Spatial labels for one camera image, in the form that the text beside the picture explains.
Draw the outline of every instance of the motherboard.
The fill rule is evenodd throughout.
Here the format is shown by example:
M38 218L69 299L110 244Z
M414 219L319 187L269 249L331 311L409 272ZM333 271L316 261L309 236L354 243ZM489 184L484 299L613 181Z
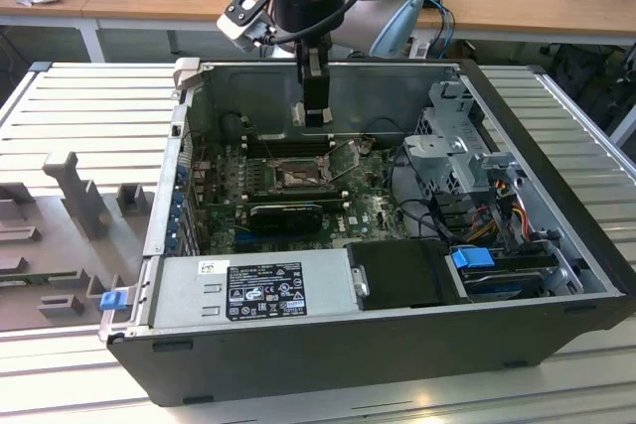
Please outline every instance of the motherboard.
M226 146L195 165L206 253L340 248L406 238L387 189L396 148L372 148L360 139L325 148L315 155L319 147L281 150L264 144L250 154L244 146Z

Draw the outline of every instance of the white label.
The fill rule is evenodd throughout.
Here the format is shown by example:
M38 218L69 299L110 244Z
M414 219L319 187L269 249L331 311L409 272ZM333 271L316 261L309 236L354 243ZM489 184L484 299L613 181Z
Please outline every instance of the white label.
M209 273L225 273L230 266L229 260L200 260L199 275L207 275Z
M27 282L23 280L11 280L8 282L0 282L0 287L26 287Z
M282 303L286 303L286 307L287 309L290 308L303 308L305 306L305 301L304 300L295 300L293 302L282 302Z

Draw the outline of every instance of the blue latch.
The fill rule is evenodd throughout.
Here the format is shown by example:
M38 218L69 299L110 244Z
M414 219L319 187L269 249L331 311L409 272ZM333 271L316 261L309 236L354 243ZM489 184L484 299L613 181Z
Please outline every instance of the blue latch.
M112 292L104 292L101 294L101 302L99 308L101 311L106 310L125 310L128 292L125 290L114 290Z
M457 268L473 268L473 267L493 267L493 260L490 251L487 248L465 247L460 248L451 255L455 267Z

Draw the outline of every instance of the blue cable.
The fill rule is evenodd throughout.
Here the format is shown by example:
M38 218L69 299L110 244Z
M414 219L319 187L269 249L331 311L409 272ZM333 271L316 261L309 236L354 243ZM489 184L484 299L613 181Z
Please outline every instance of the blue cable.
M443 58L444 55L446 55L446 50L448 49L448 46L450 45L450 40L451 40L450 16L448 15L448 10L446 9L446 7L444 7L441 3L437 2L436 0L427 0L427 1L433 4L435 7L437 7L437 9L444 16L444 23L446 24L446 39L444 41L444 48L441 51L441 54L439 54L439 57Z

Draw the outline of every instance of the warning label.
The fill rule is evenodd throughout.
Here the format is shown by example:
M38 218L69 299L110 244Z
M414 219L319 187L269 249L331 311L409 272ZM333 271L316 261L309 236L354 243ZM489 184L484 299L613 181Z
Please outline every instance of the warning label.
M228 267L229 320L307 315L300 262Z

